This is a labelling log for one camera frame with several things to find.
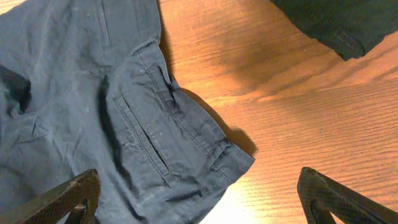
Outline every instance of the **wooden surface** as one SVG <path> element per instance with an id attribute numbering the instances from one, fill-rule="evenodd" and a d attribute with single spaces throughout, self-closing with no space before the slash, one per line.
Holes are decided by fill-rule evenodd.
<path id="1" fill-rule="evenodd" d="M 21 1 L 0 0 L 0 12 Z M 160 0 L 169 69 L 251 170 L 202 223 L 305 223 L 309 166 L 398 211 L 398 33 L 359 60 L 297 30 L 268 0 Z"/>

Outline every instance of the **wooden table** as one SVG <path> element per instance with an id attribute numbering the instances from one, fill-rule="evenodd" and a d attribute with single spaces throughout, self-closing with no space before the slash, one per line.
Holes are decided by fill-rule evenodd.
<path id="1" fill-rule="evenodd" d="M 160 8 L 170 71 L 257 159 L 202 223 L 305 223 L 303 166 L 398 211 L 398 33 L 344 62 L 268 0 Z"/>

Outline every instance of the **gray fabric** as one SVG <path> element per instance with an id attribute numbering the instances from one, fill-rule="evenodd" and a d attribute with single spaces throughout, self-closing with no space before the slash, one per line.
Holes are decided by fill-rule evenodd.
<path id="1" fill-rule="evenodd" d="M 169 77 L 155 0 L 0 16 L 0 213 L 96 169 L 101 223 L 196 223 L 254 159 Z"/>

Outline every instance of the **black fabric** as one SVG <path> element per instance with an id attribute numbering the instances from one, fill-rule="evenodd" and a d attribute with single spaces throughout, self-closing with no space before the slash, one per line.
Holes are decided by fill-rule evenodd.
<path id="1" fill-rule="evenodd" d="M 344 60 L 360 58 L 398 30 L 397 0 L 271 0 L 307 36 Z"/>

